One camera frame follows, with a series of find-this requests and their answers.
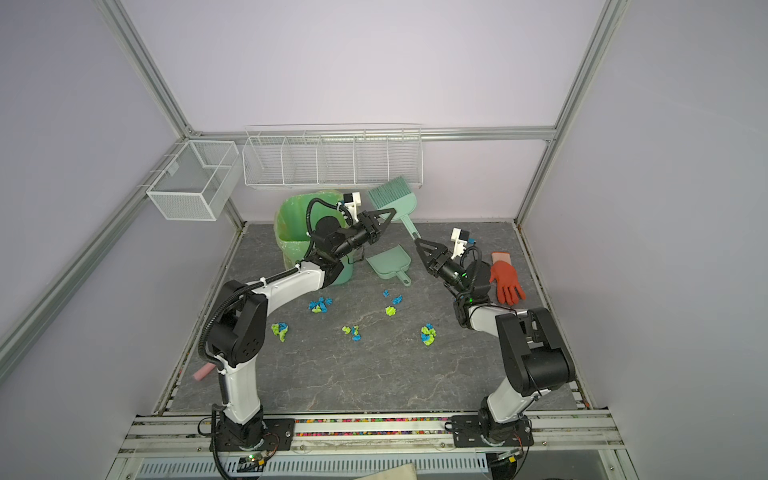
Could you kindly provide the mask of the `mint green hand brush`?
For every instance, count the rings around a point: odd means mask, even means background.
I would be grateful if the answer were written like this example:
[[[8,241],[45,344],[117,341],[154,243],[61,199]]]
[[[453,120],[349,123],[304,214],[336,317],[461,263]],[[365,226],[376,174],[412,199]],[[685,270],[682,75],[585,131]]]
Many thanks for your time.
[[[376,186],[367,195],[377,209],[394,209],[393,222],[402,223],[413,240],[421,237],[410,218],[418,205],[417,198],[405,178],[400,176]]]

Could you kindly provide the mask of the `mint green dustpan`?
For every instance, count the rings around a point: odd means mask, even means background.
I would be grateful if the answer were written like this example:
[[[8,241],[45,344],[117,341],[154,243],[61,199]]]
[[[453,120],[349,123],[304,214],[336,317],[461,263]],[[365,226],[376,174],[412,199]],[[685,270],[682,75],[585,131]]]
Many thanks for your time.
[[[411,257],[401,245],[366,259],[375,274],[384,280],[397,278],[405,287],[410,287],[412,280],[407,275],[411,266]]]

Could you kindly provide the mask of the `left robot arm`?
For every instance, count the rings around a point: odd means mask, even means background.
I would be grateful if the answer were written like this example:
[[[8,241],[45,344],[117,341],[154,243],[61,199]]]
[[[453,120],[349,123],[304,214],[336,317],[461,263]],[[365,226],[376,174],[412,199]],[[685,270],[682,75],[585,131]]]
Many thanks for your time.
[[[352,213],[343,203],[309,201],[305,214],[309,246],[290,269],[255,282],[222,286],[199,335],[198,355],[220,375],[222,403],[212,407],[212,428],[223,428],[247,448],[263,437],[263,407],[257,391],[256,360],[264,344],[268,317],[299,297],[332,285],[343,260],[376,243],[396,210]]]

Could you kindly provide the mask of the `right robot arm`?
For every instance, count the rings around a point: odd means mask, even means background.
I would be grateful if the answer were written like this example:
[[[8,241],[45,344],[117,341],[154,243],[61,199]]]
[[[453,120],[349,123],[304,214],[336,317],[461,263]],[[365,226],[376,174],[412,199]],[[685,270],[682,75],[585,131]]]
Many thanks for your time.
[[[576,379],[566,342],[548,309],[515,307],[524,292],[509,262],[489,263],[475,245],[455,256],[438,242],[417,238],[414,243],[428,273],[453,296],[460,326],[499,341],[505,378],[481,402],[478,421],[485,440],[505,442],[526,427],[529,407]]]

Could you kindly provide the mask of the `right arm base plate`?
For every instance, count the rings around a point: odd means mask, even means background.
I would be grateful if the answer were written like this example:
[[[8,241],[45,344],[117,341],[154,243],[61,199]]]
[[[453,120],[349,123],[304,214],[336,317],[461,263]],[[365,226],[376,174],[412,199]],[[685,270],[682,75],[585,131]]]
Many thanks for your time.
[[[527,417],[498,423],[479,414],[454,415],[444,427],[458,448],[529,447],[534,444],[533,427]]]

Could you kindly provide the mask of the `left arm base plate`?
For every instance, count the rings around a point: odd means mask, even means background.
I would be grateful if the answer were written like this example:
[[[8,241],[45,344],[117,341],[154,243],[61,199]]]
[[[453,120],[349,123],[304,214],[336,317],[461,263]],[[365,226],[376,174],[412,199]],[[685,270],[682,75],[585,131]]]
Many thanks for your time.
[[[256,418],[240,425],[224,417],[216,421],[211,434],[219,452],[272,452],[289,450],[294,430],[292,418]]]

